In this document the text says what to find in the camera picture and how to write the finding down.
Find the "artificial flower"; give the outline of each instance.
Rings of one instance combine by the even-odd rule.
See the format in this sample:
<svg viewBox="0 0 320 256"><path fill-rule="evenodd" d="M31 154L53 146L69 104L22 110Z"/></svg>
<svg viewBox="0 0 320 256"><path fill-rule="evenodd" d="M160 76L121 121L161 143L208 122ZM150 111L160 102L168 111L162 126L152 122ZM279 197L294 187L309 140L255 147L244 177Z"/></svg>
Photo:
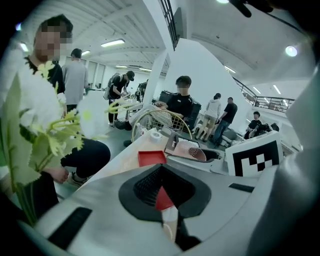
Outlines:
<svg viewBox="0 0 320 256"><path fill-rule="evenodd" d="M106 101L100 93L89 91L87 97L77 105L80 126L85 137L92 139L107 132Z"/></svg>

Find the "hand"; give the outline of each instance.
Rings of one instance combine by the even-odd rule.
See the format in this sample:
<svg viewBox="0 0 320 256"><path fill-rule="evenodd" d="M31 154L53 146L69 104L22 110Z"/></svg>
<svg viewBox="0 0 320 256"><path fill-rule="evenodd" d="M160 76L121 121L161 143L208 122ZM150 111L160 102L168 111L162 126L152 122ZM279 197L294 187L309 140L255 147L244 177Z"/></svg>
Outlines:
<svg viewBox="0 0 320 256"><path fill-rule="evenodd" d="M55 168L47 167L43 171L50 174L53 180L60 184L64 183L69 175L69 172L62 166Z"/></svg>

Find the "gray t-shirt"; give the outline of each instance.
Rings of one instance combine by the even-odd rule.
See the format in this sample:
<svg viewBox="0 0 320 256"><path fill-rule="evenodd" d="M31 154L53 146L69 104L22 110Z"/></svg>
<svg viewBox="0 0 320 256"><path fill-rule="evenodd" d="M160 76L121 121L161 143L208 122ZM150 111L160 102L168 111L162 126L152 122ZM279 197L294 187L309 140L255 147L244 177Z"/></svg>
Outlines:
<svg viewBox="0 0 320 256"><path fill-rule="evenodd" d="M84 97L88 85L88 71L80 61L73 60L62 67L67 105L77 105Z"/></svg>

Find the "ceiling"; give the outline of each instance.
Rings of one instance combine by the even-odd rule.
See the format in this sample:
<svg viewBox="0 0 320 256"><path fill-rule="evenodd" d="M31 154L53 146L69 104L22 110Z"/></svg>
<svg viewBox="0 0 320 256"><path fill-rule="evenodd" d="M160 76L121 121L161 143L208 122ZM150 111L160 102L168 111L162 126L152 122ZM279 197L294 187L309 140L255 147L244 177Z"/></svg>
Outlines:
<svg viewBox="0 0 320 256"><path fill-rule="evenodd" d="M46 0L22 23L21 38L29 49L40 23L59 14L64 14L73 24L73 43L68 51L74 48L90 51L84 59L113 67L134 65L151 69L164 49L160 33L142 0ZM125 43L101 46L117 39ZM162 71L167 70L168 62Z"/></svg>

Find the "railing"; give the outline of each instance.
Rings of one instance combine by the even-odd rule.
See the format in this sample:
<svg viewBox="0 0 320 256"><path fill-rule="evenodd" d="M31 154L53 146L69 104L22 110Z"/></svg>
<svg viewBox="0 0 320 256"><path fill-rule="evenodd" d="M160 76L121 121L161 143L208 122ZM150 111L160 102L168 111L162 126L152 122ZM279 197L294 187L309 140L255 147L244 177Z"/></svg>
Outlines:
<svg viewBox="0 0 320 256"><path fill-rule="evenodd" d="M170 0L158 0L164 15L165 22L168 26L173 49L176 49L179 38L177 37L174 14L172 12Z"/></svg>
<svg viewBox="0 0 320 256"><path fill-rule="evenodd" d="M252 90L246 87L242 82L233 78L237 85L240 87L240 90L247 102L249 102L254 107L286 112L288 108L295 101L292 98L280 98L280 97L264 97L257 96Z"/></svg>

